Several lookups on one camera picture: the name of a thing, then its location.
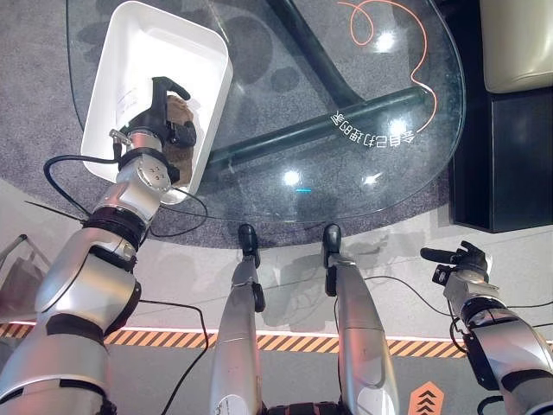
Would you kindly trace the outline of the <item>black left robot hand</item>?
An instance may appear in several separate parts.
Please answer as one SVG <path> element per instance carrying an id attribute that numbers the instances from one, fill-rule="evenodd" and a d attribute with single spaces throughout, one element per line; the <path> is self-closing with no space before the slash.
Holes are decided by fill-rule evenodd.
<path id="1" fill-rule="evenodd" d="M 159 137 L 162 144 L 171 143 L 178 148 L 195 146 L 194 115 L 187 105 L 190 94 L 167 77 L 153 78 L 152 86 L 150 108 L 135 116 L 122 132 L 145 130 Z"/>

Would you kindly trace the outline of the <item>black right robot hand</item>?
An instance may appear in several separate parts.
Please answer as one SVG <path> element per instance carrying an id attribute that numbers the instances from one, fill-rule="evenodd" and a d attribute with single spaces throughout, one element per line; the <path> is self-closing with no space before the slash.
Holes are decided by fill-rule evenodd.
<path id="1" fill-rule="evenodd" d="M 477 246 L 463 240 L 461 245 L 455 251 L 439 250 L 429 247 L 423 247 L 420 250 L 423 259 L 443 265 L 463 265 L 484 273 L 489 272 L 489 264 L 486 254 Z"/>

